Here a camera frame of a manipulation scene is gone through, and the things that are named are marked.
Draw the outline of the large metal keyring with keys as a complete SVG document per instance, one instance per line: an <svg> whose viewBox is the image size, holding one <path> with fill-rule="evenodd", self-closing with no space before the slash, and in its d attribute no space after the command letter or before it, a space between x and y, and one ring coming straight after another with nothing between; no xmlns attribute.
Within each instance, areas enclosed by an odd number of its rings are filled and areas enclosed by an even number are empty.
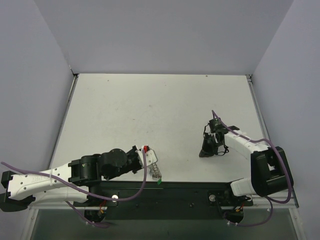
<svg viewBox="0 0 320 240"><path fill-rule="evenodd" d="M149 155L152 158L152 163L149 165L150 174L154 180L157 180L157 184L160 185L162 183L162 174L158 167L158 158L154 150L149 151Z"/></svg>

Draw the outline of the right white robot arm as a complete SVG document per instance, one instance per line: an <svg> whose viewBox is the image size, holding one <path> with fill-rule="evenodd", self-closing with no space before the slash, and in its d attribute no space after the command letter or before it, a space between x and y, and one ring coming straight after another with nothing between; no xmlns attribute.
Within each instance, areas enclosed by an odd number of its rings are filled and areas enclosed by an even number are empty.
<svg viewBox="0 0 320 240"><path fill-rule="evenodd" d="M258 195L267 197L274 193L293 190L293 177L284 150L272 146L268 139L253 140L238 127L226 127L219 118L211 119L203 132L200 158L223 156L231 149L249 160L250 176L232 181L230 188L236 197Z"/></svg>

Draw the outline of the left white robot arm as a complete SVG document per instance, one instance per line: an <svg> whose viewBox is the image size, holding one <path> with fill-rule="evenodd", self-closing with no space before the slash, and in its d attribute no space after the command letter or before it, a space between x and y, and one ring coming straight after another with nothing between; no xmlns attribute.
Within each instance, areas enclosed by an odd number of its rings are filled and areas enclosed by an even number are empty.
<svg viewBox="0 0 320 240"><path fill-rule="evenodd" d="M107 206L127 202L138 197L139 189L131 197L120 198L115 193L104 195L102 182L126 173L148 171L158 161L154 151L145 145L133 146L128 152L119 148L109 152L85 155L61 166L36 172L27 171L4 163L9 170L1 177L5 193L0 195L3 212L19 212L32 205L51 202L76 202L92 206L103 201Z"/></svg>

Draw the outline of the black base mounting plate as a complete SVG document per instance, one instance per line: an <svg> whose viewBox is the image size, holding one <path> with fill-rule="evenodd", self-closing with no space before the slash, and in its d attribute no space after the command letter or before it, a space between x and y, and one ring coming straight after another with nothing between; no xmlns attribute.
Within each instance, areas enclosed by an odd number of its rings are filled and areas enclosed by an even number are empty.
<svg viewBox="0 0 320 240"><path fill-rule="evenodd" d="M86 202L75 201L75 207L84 208L89 220L215 220L230 212L241 221L243 210L253 201L247 196L234 196L226 182L147 182L142 193L129 201L104 202L87 197Z"/></svg>

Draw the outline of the aluminium frame rail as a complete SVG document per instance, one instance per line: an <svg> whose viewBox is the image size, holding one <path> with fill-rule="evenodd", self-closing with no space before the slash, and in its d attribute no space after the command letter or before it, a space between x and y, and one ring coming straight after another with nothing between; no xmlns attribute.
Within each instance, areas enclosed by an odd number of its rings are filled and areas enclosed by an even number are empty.
<svg viewBox="0 0 320 240"><path fill-rule="evenodd" d="M81 73L47 170L39 240L264 240L288 228L284 150L244 75Z"/></svg>

